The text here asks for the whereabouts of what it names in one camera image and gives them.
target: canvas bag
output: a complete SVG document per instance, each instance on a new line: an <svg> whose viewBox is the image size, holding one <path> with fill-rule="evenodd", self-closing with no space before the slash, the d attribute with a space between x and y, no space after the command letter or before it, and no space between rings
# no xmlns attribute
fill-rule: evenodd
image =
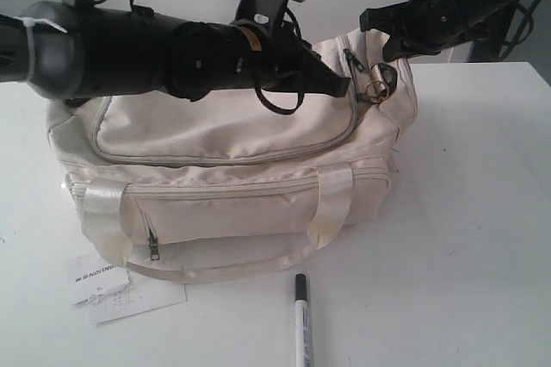
<svg viewBox="0 0 551 367"><path fill-rule="evenodd" d="M287 269L344 225L374 219L398 175L392 148L417 115L405 59L390 63L396 91L366 103L381 86L371 67L383 61L387 38L357 29L314 46L353 81L346 97L308 95L291 116L267 110L254 90L214 91L197 103L157 91L77 109L50 103L49 140L84 235L111 264L208 283ZM280 107L296 103L296 95L267 97ZM162 261L161 245L274 233L306 233L307 240L281 257L218 268L164 271L129 262L133 245Z"/></svg>

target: tag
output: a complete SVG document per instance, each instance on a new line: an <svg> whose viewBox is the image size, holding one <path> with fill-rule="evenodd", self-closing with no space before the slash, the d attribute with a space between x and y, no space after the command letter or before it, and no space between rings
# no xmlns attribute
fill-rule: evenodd
<svg viewBox="0 0 551 367"><path fill-rule="evenodd" d="M97 252L70 259L67 281L71 304L113 294L130 283L127 270L108 264Z"/></svg>
<svg viewBox="0 0 551 367"><path fill-rule="evenodd" d="M124 290L102 297L90 306L90 323L117 320L151 309L187 301L185 285L141 276L134 272L132 282Z"/></svg>

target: cream bag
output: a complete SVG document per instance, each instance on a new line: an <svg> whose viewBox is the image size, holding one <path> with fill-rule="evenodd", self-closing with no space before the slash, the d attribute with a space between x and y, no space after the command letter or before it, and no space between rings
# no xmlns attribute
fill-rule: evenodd
<svg viewBox="0 0 551 367"><path fill-rule="evenodd" d="M374 219L398 175L391 149L417 100L406 60L381 75L387 36L356 30L314 47L351 77L344 98L307 95L291 116L254 90L214 91L197 103L161 92L51 103L49 139L84 235L111 264L164 280L207 283L289 268L343 225ZM280 107L296 95L267 93ZM129 262L133 245L305 233L288 254L219 268L163 271Z"/></svg>

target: marker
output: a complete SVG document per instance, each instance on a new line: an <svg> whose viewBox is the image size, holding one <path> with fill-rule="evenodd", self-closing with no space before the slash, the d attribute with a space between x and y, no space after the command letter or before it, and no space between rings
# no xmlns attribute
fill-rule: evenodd
<svg viewBox="0 0 551 367"><path fill-rule="evenodd" d="M312 367L310 314L306 275L294 278L294 339L296 340L296 367Z"/></svg>

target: black cap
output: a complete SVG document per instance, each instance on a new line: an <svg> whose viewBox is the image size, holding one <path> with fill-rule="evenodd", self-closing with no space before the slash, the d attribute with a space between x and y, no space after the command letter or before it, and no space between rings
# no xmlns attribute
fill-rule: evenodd
<svg viewBox="0 0 551 367"><path fill-rule="evenodd" d="M306 286L306 275L298 274L294 278L294 300L308 301L308 292Z"/></svg>

